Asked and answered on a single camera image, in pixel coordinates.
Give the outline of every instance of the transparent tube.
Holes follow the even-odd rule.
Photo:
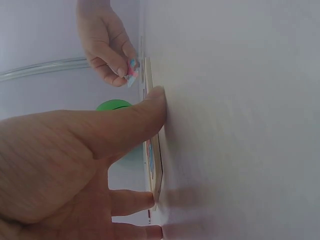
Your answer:
[[[58,61],[45,62],[12,69],[6,72],[0,72],[0,82],[36,74],[45,74],[71,69],[84,69],[89,67],[90,66],[85,58],[70,58]]]

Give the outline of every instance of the green object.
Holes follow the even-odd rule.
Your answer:
[[[100,104],[97,111],[109,111],[132,106],[129,102],[121,99],[113,99]]]

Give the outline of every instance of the small colorful object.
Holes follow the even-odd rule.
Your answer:
[[[135,59],[128,60],[128,73],[124,77],[127,80],[127,86],[130,88],[139,76],[139,63]]]

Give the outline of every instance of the wooden board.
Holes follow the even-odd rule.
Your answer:
[[[142,66],[142,77],[144,78],[142,81],[144,83],[143,98],[145,98],[153,88],[151,64],[148,57],[144,59],[144,63],[142,64]],[[145,162],[147,165],[146,169],[149,189],[151,192],[153,192],[154,201],[157,203],[159,200],[161,182],[163,177],[163,166],[158,134],[152,137],[150,140],[146,141],[143,145],[143,149],[145,151]]]

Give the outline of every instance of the skin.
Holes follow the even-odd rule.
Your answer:
[[[128,60],[136,59],[125,27],[109,0],[78,0],[78,33],[86,58],[104,81],[115,87],[127,83]]]
[[[165,119],[156,87],[132,107],[0,121],[0,239],[160,240],[160,226],[112,223],[155,203],[150,192],[109,189],[108,169]]]

